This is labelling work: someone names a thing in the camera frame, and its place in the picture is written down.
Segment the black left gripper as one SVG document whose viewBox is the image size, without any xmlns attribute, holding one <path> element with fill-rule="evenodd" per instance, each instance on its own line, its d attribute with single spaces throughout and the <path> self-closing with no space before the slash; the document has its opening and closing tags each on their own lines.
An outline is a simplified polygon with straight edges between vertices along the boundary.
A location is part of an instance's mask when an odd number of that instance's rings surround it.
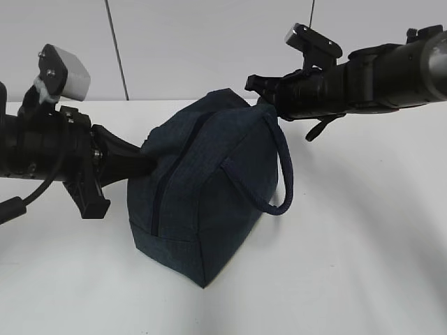
<svg viewBox="0 0 447 335">
<path fill-rule="evenodd" d="M 62 106 L 60 112 L 68 120 L 69 138 L 61 170 L 63 185 L 81 218 L 102 219 L 110 201 L 101 187 L 149 176 L 156 169 L 156 159 L 103 126 L 91 127 L 88 115 L 74 107 Z"/>
</svg>

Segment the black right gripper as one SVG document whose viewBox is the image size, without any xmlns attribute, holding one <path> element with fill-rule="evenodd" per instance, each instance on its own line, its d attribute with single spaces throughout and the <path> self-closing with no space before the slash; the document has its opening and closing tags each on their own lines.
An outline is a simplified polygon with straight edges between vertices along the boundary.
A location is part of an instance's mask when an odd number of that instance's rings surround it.
<svg viewBox="0 0 447 335">
<path fill-rule="evenodd" d="M 327 107 L 321 72 L 297 70 L 283 77 L 250 75 L 245 90 L 256 92 L 261 100 L 273 105 L 277 115 L 286 121 L 334 119 Z"/>
</svg>

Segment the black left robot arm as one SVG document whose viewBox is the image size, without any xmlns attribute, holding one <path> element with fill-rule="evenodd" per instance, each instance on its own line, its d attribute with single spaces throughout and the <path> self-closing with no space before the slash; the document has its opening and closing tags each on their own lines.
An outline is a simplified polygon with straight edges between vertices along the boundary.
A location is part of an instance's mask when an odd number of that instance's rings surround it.
<svg viewBox="0 0 447 335">
<path fill-rule="evenodd" d="M 26 214 L 27 206 L 54 181 L 63 183 L 83 219 L 102 219 L 110 201 L 104 186 L 145 177 L 156 167 L 154 158 L 74 107 L 40 102 L 37 88 L 24 96 L 17 115 L 6 113 L 6 87 L 1 87 L 1 177 L 40 180 L 25 198 L 1 203 L 1 222 Z"/>
</svg>

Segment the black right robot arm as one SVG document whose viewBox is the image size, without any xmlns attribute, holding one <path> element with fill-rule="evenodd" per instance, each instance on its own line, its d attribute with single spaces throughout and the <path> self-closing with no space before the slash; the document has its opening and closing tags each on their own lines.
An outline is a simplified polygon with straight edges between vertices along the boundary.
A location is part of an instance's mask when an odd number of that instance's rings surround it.
<svg viewBox="0 0 447 335">
<path fill-rule="evenodd" d="M 302 53 L 302 68 L 282 77 L 250 75 L 245 89 L 287 121 L 329 122 L 446 100 L 446 30 L 440 24 L 409 29 L 404 44 L 353 51 L 342 64 L 341 47 L 304 24 L 294 24 L 285 42 Z"/>
</svg>

